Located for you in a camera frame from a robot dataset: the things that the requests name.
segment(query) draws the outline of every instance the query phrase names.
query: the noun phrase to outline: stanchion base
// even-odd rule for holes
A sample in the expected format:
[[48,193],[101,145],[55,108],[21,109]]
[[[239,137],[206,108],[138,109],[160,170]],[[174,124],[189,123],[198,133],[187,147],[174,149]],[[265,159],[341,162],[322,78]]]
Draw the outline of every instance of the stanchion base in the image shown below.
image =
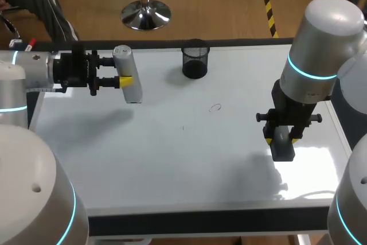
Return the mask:
[[147,7],[142,7],[141,1],[135,1],[122,10],[121,20],[135,30],[154,30],[171,20],[171,10],[161,1],[148,0]]

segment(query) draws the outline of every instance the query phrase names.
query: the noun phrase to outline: table surface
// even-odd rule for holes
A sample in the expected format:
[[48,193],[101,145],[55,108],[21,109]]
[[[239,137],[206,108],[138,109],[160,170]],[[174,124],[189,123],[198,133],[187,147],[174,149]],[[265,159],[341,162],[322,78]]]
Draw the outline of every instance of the table surface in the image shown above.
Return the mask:
[[323,122],[305,130],[293,162],[272,161],[255,119],[273,107],[289,48],[212,48],[200,80],[182,75],[179,49],[135,50],[142,104],[110,88],[49,94],[36,133],[90,216],[329,205],[350,153],[332,105],[317,105]]

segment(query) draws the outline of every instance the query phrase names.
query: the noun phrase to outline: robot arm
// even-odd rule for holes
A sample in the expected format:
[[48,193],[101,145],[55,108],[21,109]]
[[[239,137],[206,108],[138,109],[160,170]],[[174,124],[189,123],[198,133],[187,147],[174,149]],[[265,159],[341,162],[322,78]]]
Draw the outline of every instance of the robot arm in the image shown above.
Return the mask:
[[[25,94],[32,91],[66,92],[69,87],[89,87],[95,96],[100,87],[114,87],[123,90],[127,103],[141,103],[142,86],[131,49],[118,46],[112,55],[101,58],[95,50],[87,54],[80,44],[59,59],[45,52],[0,51],[0,61],[4,62],[0,66],[0,123],[26,127]],[[97,77],[101,66],[115,67],[118,76]],[[54,84],[62,88],[52,89]]]
[[263,133],[274,161],[292,161],[293,143],[303,136],[318,102],[329,100],[340,67],[355,56],[366,39],[361,10],[346,0],[313,0],[272,89],[275,108],[257,114],[266,120]]

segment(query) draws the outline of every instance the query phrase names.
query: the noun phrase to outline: black mesh cup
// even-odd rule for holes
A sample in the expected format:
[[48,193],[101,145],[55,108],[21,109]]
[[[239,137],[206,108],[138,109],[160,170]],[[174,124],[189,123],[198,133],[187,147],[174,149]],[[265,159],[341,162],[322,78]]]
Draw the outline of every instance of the black mesh cup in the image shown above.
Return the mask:
[[181,49],[183,54],[182,73],[190,79],[200,79],[208,72],[210,48],[203,40],[189,40]]

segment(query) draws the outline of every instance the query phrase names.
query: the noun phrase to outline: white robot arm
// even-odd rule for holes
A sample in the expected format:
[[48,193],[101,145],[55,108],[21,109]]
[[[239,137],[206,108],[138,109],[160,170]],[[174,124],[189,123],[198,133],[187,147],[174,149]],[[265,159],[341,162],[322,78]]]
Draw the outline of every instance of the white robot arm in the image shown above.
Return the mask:
[[[68,87],[121,88],[127,103],[142,101],[132,51],[118,46],[113,58],[74,49],[60,59],[43,52],[0,51],[0,244],[85,245],[87,213],[51,149],[27,130],[27,91]],[[117,77],[98,78],[100,66]]]
[[[114,87],[122,89],[127,103],[141,103],[142,86],[132,50],[121,45],[112,56],[101,58],[97,51],[86,54],[80,44],[59,59],[45,52],[0,51],[0,123],[26,127],[25,94],[32,91],[66,92],[69,87],[89,87],[95,96],[100,87]],[[97,77],[100,66],[115,67],[118,76]],[[52,89],[54,84],[62,88]]]

